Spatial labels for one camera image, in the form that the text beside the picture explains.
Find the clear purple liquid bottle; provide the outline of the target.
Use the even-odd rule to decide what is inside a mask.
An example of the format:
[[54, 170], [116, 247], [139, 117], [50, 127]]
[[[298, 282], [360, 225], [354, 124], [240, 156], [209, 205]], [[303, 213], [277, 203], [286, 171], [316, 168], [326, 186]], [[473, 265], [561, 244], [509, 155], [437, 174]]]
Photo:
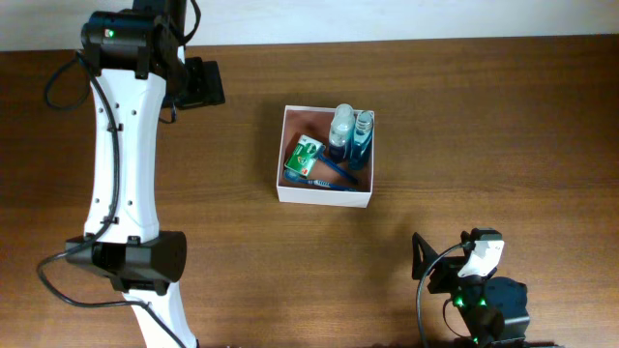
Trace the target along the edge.
[[340, 163], [346, 160], [356, 118], [351, 105], [343, 103], [337, 106], [329, 133], [329, 156]]

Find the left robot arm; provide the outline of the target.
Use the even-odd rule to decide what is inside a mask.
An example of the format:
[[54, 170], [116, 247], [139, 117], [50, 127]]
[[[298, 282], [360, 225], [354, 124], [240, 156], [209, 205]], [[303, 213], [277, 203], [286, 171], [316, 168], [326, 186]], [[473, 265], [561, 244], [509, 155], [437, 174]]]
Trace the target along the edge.
[[95, 12], [83, 25], [78, 55], [96, 106], [92, 201], [82, 235], [66, 242], [67, 261], [108, 279], [130, 306], [150, 347], [195, 347], [180, 279], [187, 239], [163, 231], [154, 181], [163, 109], [225, 101], [214, 61], [189, 58], [185, 27], [193, 1], [136, 1]]

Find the green white small box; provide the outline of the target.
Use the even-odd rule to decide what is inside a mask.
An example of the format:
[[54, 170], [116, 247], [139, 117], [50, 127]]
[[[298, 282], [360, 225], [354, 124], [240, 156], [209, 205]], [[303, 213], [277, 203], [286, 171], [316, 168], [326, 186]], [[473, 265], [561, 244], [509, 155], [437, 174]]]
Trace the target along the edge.
[[292, 154], [284, 164], [284, 168], [307, 178], [313, 170], [319, 156], [324, 151], [324, 145], [307, 135], [302, 135]]

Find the teal mouthwash bottle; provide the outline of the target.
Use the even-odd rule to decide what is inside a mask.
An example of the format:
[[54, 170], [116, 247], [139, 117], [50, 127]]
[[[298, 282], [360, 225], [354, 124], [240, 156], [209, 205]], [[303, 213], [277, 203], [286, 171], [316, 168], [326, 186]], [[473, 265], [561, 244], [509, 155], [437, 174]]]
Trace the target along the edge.
[[373, 112], [362, 111], [356, 119], [351, 143], [349, 168], [361, 170], [367, 161], [366, 152], [373, 134]]

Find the blue disposable razor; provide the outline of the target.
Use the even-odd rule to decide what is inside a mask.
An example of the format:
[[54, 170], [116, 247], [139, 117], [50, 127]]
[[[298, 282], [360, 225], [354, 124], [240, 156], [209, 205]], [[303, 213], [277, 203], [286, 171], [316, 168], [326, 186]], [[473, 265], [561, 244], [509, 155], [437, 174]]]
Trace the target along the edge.
[[318, 147], [318, 150], [316, 151], [315, 157], [318, 160], [320, 160], [323, 163], [325, 163], [329, 168], [331, 168], [332, 170], [334, 170], [335, 172], [340, 174], [340, 176], [345, 178], [348, 182], [350, 182], [350, 183], [352, 183], [354, 185], [358, 185], [359, 184], [359, 180], [356, 177], [354, 177], [352, 174], [348, 173], [346, 170], [344, 170], [343, 168], [338, 166], [331, 159], [328, 159], [325, 156], [325, 150], [326, 150], [326, 147], [324, 145], [320, 145]]

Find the blue white toothbrush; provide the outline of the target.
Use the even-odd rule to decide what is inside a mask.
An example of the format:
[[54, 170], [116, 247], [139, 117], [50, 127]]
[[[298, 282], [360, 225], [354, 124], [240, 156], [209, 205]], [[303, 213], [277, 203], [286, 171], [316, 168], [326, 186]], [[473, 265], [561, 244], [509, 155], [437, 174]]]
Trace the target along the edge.
[[320, 188], [324, 188], [324, 189], [333, 189], [333, 190], [338, 190], [338, 191], [355, 191], [354, 188], [349, 188], [349, 187], [345, 187], [345, 186], [340, 186], [340, 185], [332, 184], [332, 183], [329, 183], [329, 182], [326, 182], [326, 181], [323, 181], [323, 180], [305, 179], [302, 176], [300, 176], [299, 174], [297, 174], [296, 172], [290, 171], [288, 169], [283, 171], [283, 176], [284, 176], [284, 179], [289, 181], [289, 182], [305, 184], [305, 185], [310, 185], [310, 186], [316, 186], [316, 187], [320, 187]]

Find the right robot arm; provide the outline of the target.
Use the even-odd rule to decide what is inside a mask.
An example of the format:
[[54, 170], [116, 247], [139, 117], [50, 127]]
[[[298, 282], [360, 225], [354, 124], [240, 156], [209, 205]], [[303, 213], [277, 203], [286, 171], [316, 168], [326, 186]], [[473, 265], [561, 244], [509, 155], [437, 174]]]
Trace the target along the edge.
[[492, 228], [475, 228], [460, 234], [460, 242], [436, 252], [418, 233], [412, 236], [412, 278], [419, 282], [415, 309], [422, 343], [428, 346], [422, 321], [422, 290], [447, 294], [467, 330], [459, 347], [524, 347], [530, 324], [527, 286], [497, 276], [505, 241]]

